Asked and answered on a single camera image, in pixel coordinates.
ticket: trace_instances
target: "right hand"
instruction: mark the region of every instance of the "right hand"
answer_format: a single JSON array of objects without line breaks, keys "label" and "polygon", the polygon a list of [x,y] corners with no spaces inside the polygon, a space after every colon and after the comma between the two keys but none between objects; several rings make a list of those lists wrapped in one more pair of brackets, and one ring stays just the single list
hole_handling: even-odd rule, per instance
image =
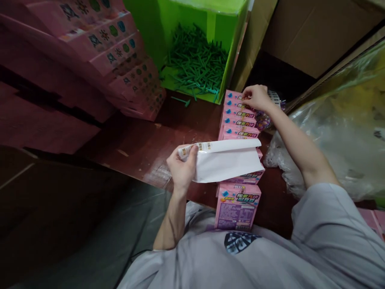
[{"label": "right hand", "polygon": [[244,89],[242,103],[264,112],[275,106],[267,94],[267,86],[259,84]]}]

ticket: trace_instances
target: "hand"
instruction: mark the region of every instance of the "hand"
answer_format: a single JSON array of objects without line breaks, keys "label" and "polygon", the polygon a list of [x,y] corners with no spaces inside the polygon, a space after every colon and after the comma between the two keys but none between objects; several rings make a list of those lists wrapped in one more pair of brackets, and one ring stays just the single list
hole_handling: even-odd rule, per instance
[{"label": "hand", "polygon": [[186,162],[180,160],[178,149],[186,147],[189,144],[178,146],[167,159],[167,165],[170,169],[174,181],[174,191],[187,193],[187,189],[195,175],[195,165],[197,160],[198,146],[194,145]]},{"label": "hand", "polygon": [[246,87],[242,93],[242,103],[264,112],[275,106],[264,85]]}]

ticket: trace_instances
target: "plastic bag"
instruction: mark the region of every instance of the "plastic bag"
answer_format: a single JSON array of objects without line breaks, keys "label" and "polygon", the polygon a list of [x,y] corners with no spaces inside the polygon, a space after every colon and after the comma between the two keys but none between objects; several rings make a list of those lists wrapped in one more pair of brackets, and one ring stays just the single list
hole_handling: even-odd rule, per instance
[{"label": "plastic bag", "polygon": [[[322,150],[354,201],[385,196],[384,43],[313,93],[319,97],[294,111],[290,118]],[[288,192],[303,196],[303,178],[278,132],[264,164],[279,166]]]}]

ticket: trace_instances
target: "green plastic pile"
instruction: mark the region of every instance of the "green plastic pile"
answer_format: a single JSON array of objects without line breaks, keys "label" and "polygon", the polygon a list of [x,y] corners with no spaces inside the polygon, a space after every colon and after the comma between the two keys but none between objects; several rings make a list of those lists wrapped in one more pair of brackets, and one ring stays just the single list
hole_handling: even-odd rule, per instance
[{"label": "green plastic pile", "polygon": [[197,25],[186,28],[179,24],[168,54],[168,66],[178,69],[176,76],[171,75],[176,81],[176,90],[193,96],[195,101],[196,94],[215,94],[215,102],[228,55],[222,49],[222,42],[208,43],[206,34]]}]

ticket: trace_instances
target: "red wooden table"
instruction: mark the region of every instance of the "red wooden table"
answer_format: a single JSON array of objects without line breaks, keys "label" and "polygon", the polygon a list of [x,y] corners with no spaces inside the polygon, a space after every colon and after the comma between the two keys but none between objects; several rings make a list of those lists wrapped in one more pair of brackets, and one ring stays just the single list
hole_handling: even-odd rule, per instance
[{"label": "red wooden table", "polygon": [[[180,144],[217,140],[222,106],[192,100],[185,108],[184,103],[171,99],[170,95],[189,99],[168,91],[155,122],[117,113],[77,154],[155,187],[172,191],[166,159]],[[263,154],[271,137],[267,133],[259,136]],[[297,201],[286,193],[286,183],[281,173],[278,168],[266,168],[258,183],[262,196],[254,223],[289,238],[293,226],[291,210]],[[188,199],[216,208],[216,187],[215,183],[192,183]]]}]

